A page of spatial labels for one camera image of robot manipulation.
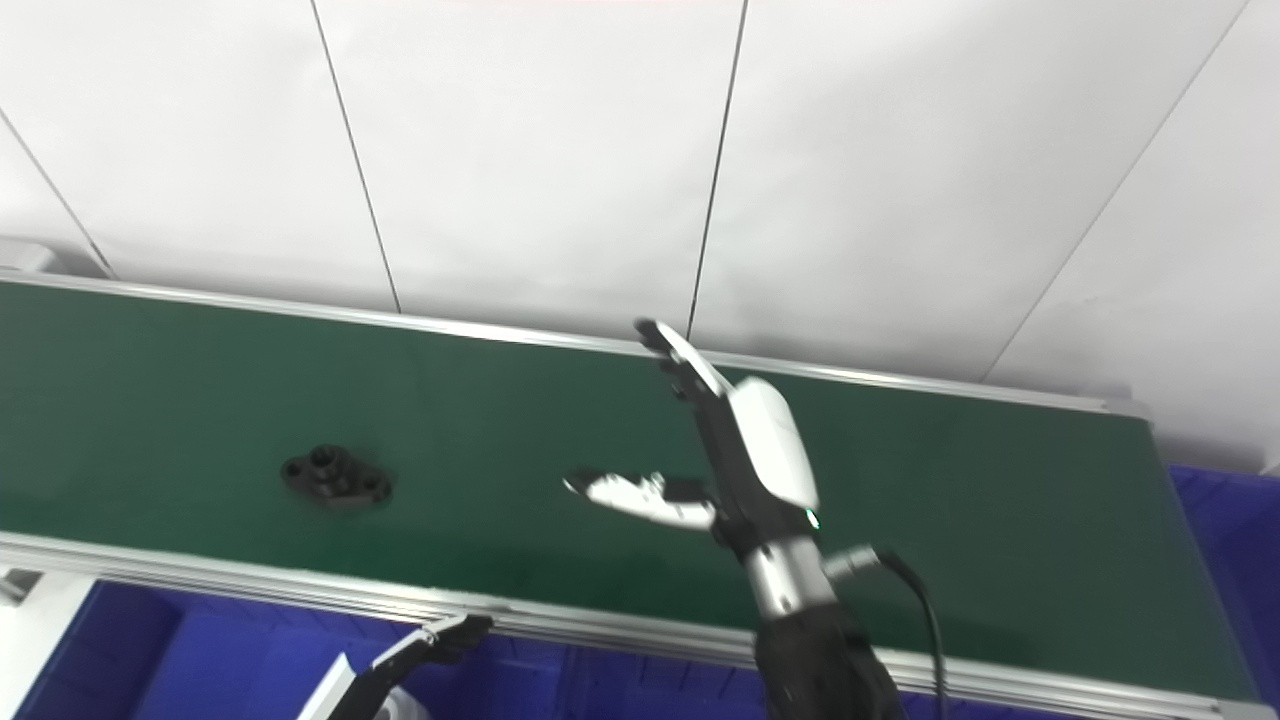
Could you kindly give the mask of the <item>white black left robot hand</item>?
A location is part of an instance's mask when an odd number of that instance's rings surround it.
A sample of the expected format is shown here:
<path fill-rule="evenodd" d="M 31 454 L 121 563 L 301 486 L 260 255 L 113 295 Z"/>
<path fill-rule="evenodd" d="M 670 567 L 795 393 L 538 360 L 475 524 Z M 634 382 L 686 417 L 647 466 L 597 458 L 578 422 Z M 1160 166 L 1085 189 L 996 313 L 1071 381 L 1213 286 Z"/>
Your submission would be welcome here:
<path fill-rule="evenodd" d="M 300 710 L 298 719 L 429 719 L 425 703 L 402 683 L 417 667 L 460 662 L 494 626 L 481 614 L 456 614 L 416 626 L 356 671 L 339 653 Z"/>

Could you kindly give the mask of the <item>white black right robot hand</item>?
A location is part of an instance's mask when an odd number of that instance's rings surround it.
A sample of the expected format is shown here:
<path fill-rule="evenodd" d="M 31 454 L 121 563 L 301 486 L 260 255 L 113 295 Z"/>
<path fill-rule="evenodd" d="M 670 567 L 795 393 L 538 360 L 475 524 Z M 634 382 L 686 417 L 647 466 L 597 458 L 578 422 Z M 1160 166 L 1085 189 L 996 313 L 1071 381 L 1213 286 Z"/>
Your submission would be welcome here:
<path fill-rule="evenodd" d="M 730 382 L 663 322 L 640 318 L 635 328 L 690 406 L 714 484 L 582 468 L 564 475 L 564 487 L 634 518 L 709 532 L 739 560 L 765 544 L 814 541 L 817 480 L 782 393 L 755 375 Z"/>

